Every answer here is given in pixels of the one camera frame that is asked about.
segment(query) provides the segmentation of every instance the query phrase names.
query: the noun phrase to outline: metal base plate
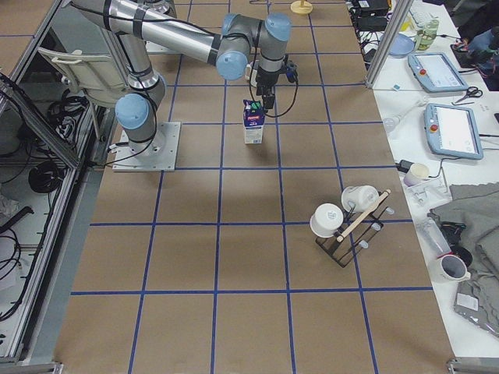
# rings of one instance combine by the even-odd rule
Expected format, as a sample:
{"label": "metal base plate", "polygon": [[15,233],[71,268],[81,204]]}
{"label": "metal base plate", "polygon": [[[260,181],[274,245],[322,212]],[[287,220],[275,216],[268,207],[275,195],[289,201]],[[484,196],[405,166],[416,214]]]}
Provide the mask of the metal base plate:
{"label": "metal base plate", "polygon": [[[162,132],[166,138],[166,144],[154,155],[148,157],[131,157],[112,165],[117,172],[140,172],[140,171],[174,171],[177,160],[177,149],[179,148],[180,122],[162,122],[157,124],[157,130]],[[128,136],[122,132],[120,142],[128,142]],[[118,148],[116,160],[132,156],[133,153],[128,146]]]}

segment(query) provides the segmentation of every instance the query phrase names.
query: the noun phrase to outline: table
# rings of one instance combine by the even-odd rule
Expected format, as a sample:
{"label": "table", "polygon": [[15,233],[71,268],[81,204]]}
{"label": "table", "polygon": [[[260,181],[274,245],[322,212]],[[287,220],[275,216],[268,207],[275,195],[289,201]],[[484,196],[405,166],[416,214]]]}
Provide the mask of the table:
{"label": "table", "polygon": [[[445,7],[425,4],[428,11],[440,19],[439,34],[447,34],[457,37],[458,32],[452,24],[450,16]],[[450,44],[454,42],[451,38],[438,37],[428,52],[444,52],[458,67]],[[499,112],[499,93],[488,91],[483,79],[478,73],[463,75],[470,86],[477,86],[483,90],[484,95],[480,99],[474,99],[475,104],[468,105],[473,109],[480,133],[499,134],[499,123],[494,118],[494,113]],[[400,86],[399,91],[393,90],[393,86]],[[462,93],[432,93],[423,91],[409,69],[407,58],[388,57],[381,73],[374,84],[374,95],[382,118],[388,118],[402,113],[413,103],[428,96],[430,102],[436,104],[450,104],[453,100],[462,96]],[[430,168],[430,174],[435,175],[438,171],[440,159],[430,152],[426,143],[426,135],[423,123],[424,108],[415,108],[410,111],[398,125],[398,128],[388,137],[394,159],[399,161],[405,159],[412,162],[420,162]],[[499,140],[489,138],[482,139],[483,147],[499,148]],[[485,152],[480,161],[446,161],[444,171],[449,185],[480,184],[488,182],[499,182],[499,152]],[[406,199],[415,223],[422,221],[426,213],[432,207],[441,205],[444,201],[429,201],[427,205],[420,206],[408,194]],[[419,237],[421,249],[425,260],[436,257],[436,253],[428,244]],[[484,330],[474,326],[452,310],[454,304],[457,284],[433,283],[434,292],[441,309],[444,325],[447,329],[452,349],[457,357],[492,357],[499,358],[499,340]]]}

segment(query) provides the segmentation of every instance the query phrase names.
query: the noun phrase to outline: black scissors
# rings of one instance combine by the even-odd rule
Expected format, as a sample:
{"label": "black scissors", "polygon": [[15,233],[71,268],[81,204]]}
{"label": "black scissors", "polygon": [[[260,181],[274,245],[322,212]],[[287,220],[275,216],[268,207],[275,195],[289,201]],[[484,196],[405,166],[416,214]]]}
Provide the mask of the black scissors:
{"label": "black scissors", "polygon": [[456,102],[454,102],[452,104],[456,105],[457,103],[459,103],[459,102],[461,102],[461,101],[463,101],[465,99],[468,99],[470,97],[482,97],[482,95],[483,95],[483,91],[482,90],[479,90],[478,87],[470,86],[466,90],[465,96],[461,97],[459,100],[457,100]]}

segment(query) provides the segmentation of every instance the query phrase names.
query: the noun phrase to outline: keyboard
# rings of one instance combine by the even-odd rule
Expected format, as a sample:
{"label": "keyboard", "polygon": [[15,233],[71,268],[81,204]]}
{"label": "keyboard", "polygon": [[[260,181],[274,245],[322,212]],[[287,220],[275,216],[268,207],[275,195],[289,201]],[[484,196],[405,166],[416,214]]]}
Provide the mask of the keyboard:
{"label": "keyboard", "polygon": [[424,25],[430,22],[433,17],[424,9],[424,4],[420,0],[414,0],[409,10],[409,18],[414,30],[421,30]]}

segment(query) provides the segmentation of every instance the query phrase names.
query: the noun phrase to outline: chair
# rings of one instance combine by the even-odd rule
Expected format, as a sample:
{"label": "chair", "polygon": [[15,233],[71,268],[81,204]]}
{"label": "chair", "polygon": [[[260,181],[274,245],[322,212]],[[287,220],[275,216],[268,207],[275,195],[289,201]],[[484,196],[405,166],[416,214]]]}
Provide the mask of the chair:
{"label": "chair", "polygon": [[129,92],[126,77],[108,55],[84,55],[82,51],[62,53],[38,48],[38,52],[68,79],[69,89],[83,91],[90,102],[94,131],[100,138],[95,106],[113,108]]}

